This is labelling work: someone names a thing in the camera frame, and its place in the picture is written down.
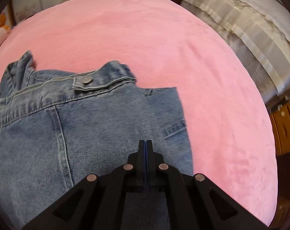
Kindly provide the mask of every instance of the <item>white bedding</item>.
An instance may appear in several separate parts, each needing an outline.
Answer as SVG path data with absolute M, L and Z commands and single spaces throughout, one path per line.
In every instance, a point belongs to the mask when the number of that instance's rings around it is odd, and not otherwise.
M 290 87 L 290 14 L 279 0 L 183 0 L 181 6 L 231 46 L 265 102 Z

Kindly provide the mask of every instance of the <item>metal snap button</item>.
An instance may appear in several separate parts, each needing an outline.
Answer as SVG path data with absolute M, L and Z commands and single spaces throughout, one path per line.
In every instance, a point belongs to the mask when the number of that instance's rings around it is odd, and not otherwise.
M 81 81 L 83 84 L 88 85 L 88 84 L 92 83 L 93 79 L 91 76 L 87 75 L 87 76 L 82 77 Z

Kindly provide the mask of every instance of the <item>bed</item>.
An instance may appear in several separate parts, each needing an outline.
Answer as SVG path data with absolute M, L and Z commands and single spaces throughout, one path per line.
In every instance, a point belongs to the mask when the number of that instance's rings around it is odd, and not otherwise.
M 265 103 L 290 87 L 290 13 L 280 0 L 182 0 L 236 53 Z
M 270 224 L 277 201 L 270 118 L 240 60 L 203 21 L 170 0 L 69 0 L 11 30 L 0 46 L 0 79 L 27 50 L 37 70 L 86 72 L 116 59 L 140 87 L 177 87 L 194 172 Z

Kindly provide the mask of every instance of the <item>pink blanket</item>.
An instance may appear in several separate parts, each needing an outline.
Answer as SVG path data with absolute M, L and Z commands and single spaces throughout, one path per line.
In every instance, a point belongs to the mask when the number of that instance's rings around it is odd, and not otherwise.
M 71 0 L 12 30 L 0 47 L 0 79 L 27 50 L 37 70 L 87 72 L 118 60 L 140 87 L 176 86 L 194 172 L 269 225 L 277 201 L 270 119 L 247 71 L 204 22 L 169 0 Z

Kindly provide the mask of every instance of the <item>metal pin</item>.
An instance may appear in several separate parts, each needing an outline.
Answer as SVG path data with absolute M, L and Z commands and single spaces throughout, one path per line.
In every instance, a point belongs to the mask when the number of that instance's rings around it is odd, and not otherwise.
M 132 164 L 125 164 L 124 165 L 124 170 L 132 170 L 133 169 L 133 165 Z
M 204 181 L 205 177 L 203 174 L 197 174 L 197 175 L 195 175 L 195 179 L 199 182 L 202 182 L 202 181 Z
M 168 170 L 168 165 L 165 164 L 165 163 L 162 163 L 162 164 L 159 165 L 159 169 L 160 170 Z
M 93 182 L 97 179 L 97 176 L 94 175 L 94 174 L 90 174 L 86 177 L 86 179 L 89 181 L 89 182 Z

